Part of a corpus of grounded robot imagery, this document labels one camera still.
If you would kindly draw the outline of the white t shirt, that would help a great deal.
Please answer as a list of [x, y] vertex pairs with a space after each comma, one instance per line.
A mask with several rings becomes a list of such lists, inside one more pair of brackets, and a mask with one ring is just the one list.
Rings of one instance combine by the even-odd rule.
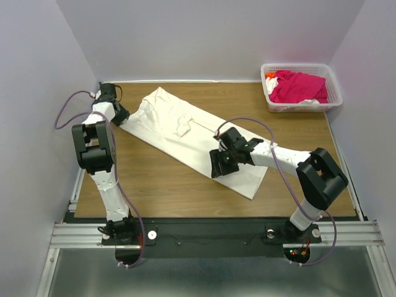
[[218, 148], [215, 131], [232, 127], [159, 87], [144, 97], [121, 129], [168, 154], [200, 174], [211, 177], [209, 152]]

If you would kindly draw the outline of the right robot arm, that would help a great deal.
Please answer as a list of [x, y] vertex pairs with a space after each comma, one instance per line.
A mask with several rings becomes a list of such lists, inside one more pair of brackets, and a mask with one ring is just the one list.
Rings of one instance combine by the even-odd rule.
[[297, 151], [264, 139], [246, 140], [235, 127], [217, 132], [213, 138], [218, 142], [218, 148], [209, 152], [213, 179], [238, 172], [240, 165], [271, 167], [282, 179], [286, 179], [285, 173], [298, 178], [304, 199], [299, 202], [292, 194], [297, 208], [285, 223], [285, 236], [291, 241], [305, 237], [312, 223], [348, 186], [347, 177], [324, 148]]

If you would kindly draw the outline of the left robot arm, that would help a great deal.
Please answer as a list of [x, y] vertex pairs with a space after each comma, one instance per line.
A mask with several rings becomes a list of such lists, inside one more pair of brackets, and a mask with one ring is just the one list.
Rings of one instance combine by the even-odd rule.
[[106, 210], [106, 225], [98, 228], [105, 241], [113, 244], [132, 244], [138, 229], [124, 196], [116, 173], [116, 144], [111, 126], [123, 124], [130, 113], [117, 96], [119, 87], [99, 83], [92, 111], [87, 119], [72, 126], [72, 138], [79, 166], [97, 186]]

